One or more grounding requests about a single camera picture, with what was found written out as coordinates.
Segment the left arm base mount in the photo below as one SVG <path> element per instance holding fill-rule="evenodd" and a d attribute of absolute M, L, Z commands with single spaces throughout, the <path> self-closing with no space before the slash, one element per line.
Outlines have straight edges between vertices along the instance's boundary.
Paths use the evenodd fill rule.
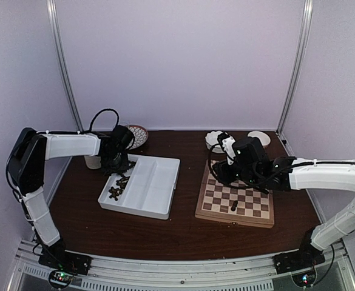
<path fill-rule="evenodd" d="M 87 275 L 92 258 L 88 255 L 68 252 L 62 238 L 52 246 L 40 243 L 42 252 L 38 262 L 53 269 L 65 271 L 75 275 Z"/>

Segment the white plastic compartment tray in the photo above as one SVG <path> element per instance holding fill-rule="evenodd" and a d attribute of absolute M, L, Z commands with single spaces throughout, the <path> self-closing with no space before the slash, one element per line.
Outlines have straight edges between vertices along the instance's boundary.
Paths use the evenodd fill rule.
<path fill-rule="evenodd" d="M 101 208 L 131 215 L 166 220 L 171 211 L 172 198 L 177 185 L 180 160 L 156 156 L 128 155 L 135 165 L 124 173 L 128 178 L 122 193 L 112 196 L 110 189 L 119 189 L 122 177 L 110 175 L 98 203 Z"/>

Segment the dark chess piece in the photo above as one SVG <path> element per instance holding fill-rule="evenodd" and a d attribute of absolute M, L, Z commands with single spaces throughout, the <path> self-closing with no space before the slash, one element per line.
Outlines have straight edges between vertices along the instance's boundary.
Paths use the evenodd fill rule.
<path fill-rule="evenodd" d="M 237 205 L 238 205 L 238 201 L 237 200 L 233 201 L 232 206 L 231 206 L 232 212 L 236 211 Z"/>

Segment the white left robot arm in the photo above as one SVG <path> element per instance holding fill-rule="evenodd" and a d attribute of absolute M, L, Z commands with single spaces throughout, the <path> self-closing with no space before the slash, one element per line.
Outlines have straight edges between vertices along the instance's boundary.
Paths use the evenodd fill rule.
<path fill-rule="evenodd" d="M 61 239 L 43 194 L 46 161 L 97 156 L 105 175 L 124 173 L 129 169 L 127 151 L 134 139 L 134 134 L 121 125 L 110 133 L 37 132 L 30 127 L 22 130 L 9 156 L 6 172 L 31 225 L 45 246 L 50 247 Z"/>

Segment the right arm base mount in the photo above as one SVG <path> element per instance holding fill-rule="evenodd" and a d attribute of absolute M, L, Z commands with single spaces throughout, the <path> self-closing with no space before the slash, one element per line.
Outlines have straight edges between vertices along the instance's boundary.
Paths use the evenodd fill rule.
<path fill-rule="evenodd" d="M 316 249 L 311 244 L 313 230 L 314 228 L 309 229 L 304 234 L 297 250 L 283 252 L 273 257 L 277 274 L 295 272 L 325 262 L 323 251 Z"/>

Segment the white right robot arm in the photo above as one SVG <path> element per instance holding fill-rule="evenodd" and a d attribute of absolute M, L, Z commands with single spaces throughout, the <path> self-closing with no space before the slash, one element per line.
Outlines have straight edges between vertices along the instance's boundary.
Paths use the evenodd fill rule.
<path fill-rule="evenodd" d="M 222 132 L 217 136 L 226 160 L 215 163 L 210 171 L 216 180 L 228 187 L 238 180 L 242 190 L 292 191 L 303 189 L 345 190 L 355 193 L 355 159 L 318 160 L 294 156 L 269 159 L 258 138 L 235 140 Z M 308 267 L 317 253 L 355 230 L 355 198 L 333 218 L 305 233 L 294 254 L 298 267 Z"/>

